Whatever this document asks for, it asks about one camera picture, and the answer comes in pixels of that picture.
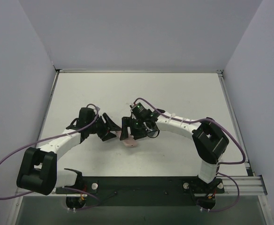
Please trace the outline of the phone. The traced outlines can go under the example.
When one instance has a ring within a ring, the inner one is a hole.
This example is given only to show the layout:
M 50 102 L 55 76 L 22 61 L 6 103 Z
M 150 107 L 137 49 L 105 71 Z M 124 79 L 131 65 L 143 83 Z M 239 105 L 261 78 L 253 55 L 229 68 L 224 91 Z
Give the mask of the phone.
M 116 131 L 115 134 L 120 139 L 121 131 Z M 127 139 L 124 139 L 121 142 L 128 148 L 133 148 L 137 146 L 137 141 L 134 140 L 133 136 L 131 135 L 129 135 Z

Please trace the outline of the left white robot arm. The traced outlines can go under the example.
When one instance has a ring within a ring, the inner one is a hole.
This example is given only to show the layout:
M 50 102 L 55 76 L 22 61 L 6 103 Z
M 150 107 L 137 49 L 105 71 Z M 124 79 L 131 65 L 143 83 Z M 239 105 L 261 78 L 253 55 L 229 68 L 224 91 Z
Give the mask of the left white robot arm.
M 29 147 L 23 156 L 16 179 L 19 188 L 48 195 L 55 188 L 67 187 L 77 193 L 83 188 L 81 172 L 57 168 L 58 160 L 69 150 L 80 145 L 89 135 L 96 134 L 102 141 L 116 138 L 121 128 L 97 109 L 82 107 L 79 115 L 49 143 L 38 148 Z

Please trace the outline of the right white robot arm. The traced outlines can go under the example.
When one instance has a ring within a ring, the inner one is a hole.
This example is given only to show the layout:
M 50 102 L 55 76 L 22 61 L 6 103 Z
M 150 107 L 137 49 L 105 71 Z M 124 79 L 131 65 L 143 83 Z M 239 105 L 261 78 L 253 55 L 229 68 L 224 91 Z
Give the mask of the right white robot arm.
M 134 140 L 145 137 L 155 138 L 161 131 L 171 132 L 189 138 L 194 142 L 201 158 L 198 177 L 205 183 L 211 183 L 217 174 L 220 159 L 229 140 L 219 126 L 206 118 L 200 122 L 175 116 L 162 109 L 146 109 L 141 103 L 130 105 L 131 115 L 122 117 L 120 140 L 132 136 Z

